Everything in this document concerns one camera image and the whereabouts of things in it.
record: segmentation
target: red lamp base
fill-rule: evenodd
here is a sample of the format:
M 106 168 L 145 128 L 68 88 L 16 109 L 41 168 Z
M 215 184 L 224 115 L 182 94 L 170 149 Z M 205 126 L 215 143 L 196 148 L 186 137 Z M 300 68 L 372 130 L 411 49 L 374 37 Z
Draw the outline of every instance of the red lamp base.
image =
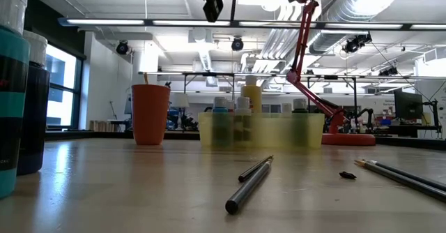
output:
M 375 146 L 376 140 L 368 134 L 323 134 L 322 144 L 339 146 Z

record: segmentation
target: window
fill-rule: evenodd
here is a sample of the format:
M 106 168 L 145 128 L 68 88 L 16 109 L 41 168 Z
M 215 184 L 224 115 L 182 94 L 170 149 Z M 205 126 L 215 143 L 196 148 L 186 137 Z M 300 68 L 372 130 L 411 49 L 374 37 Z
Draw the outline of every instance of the window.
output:
M 77 128 L 82 61 L 51 45 L 47 46 L 49 78 L 47 125 Z

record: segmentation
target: white wall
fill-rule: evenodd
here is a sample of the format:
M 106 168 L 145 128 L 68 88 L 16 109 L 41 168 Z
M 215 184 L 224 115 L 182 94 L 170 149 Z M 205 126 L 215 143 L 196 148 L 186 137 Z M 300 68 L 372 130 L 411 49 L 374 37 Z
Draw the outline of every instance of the white wall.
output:
M 436 76 L 446 77 L 446 59 L 438 59 L 435 61 L 423 62 L 423 58 L 418 59 L 415 62 L 415 74 L 416 76 Z M 446 126 L 446 84 L 444 80 L 419 80 L 416 81 L 415 86 L 423 93 L 427 98 L 438 101 L 438 120 L 440 125 Z M 433 123 L 433 113 L 429 106 L 423 107 L 424 112 L 431 114 L 431 120 Z M 418 137 L 425 138 L 437 138 L 437 134 L 434 132 L 419 131 Z M 443 138 L 446 137 L 446 129 L 443 128 Z
M 90 120 L 114 119 L 110 101 L 118 119 L 127 119 L 124 109 L 132 65 L 97 41 L 92 32 L 86 33 L 85 55 L 79 129 L 88 129 Z

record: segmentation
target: pencil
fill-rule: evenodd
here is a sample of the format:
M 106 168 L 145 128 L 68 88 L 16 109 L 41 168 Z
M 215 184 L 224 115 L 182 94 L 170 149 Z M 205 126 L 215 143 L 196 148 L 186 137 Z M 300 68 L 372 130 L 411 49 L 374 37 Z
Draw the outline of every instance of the pencil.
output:
M 417 176 L 417 175 L 411 174 L 409 172 L 406 172 L 404 170 L 400 170 L 400 169 L 397 169 L 395 167 L 391 167 L 391 166 L 379 163 L 379 162 L 377 162 L 375 160 L 366 160 L 366 161 L 368 163 L 373 163 L 376 166 L 385 168 L 387 170 L 390 170 L 390 171 L 395 172 L 397 174 L 400 174 L 402 176 L 405 176 L 405 177 L 408 177 L 410 179 L 414 179 L 416 181 L 419 181 L 420 183 L 424 183 L 424 184 L 432 186 L 432 187 L 434 187 L 436 189 L 439 189 L 439 190 L 442 190 L 442 191 L 446 191 L 446 185 L 444 183 L 441 183 L 441 182 L 438 182 L 438 181 L 434 181 L 434 180 L 429 179 L 429 178 Z
M 263 160 L 259 161 L 254 166 L 250 167 L 248 170 L 246 170 L 245 172 L 240 174 L 238 176 L 238 181 L 244 182 L 244 181 L 248 180 L 248 178 L 250 178 L 258 168 L 260 168 L 264 163 L 266 163 L 268 160 L 273 159 L 273 158 L 274 158 L 274 155 L 271 155 L 271 156 L 268 156 L 267 158 L 264 158 Z
M 438 190 L 437 188 L 434 188 L 434 187 L 431 187 L 424 183 L 421 183 L 419 181 L 410 179 L 404 175 L 397 174 L 397 173 L 387 170 L 383 167 L 379 167 L 373 163 L 368 163 L 365 160 L 355 160 L 355 164 L 359 165 L 361 167 L 364 167 L 368 170 L 371 170 L 377 174 L 386 176 L 387 178 L 392 179 L 392 180 L 394 180 L 398 183 L 401 183 L 405 186 L 408 186 L 409 188 L 420 191 L 421 193 L 424 193 L 425 195 L 429 195 L 437 200 L 440 200 L 441 202 L 446 202 L 446 193 L 442 190 Z
M 265 175 L 271 168 L 272 159 L 266 161 L 244 184 L 235 192 L 227 201 L 224 206 L 226 211 L 231 215 L 237 213 L 239 208 L 246 202 L 249 195 L 256 188 L 256 186 L 263 180 Z

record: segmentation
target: label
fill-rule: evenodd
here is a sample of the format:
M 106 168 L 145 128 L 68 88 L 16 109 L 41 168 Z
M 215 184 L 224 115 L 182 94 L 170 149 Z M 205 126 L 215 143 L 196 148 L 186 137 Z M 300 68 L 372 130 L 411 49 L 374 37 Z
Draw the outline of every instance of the label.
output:
M 22 118 L 0 118 L 0 171 L 17 167 Z

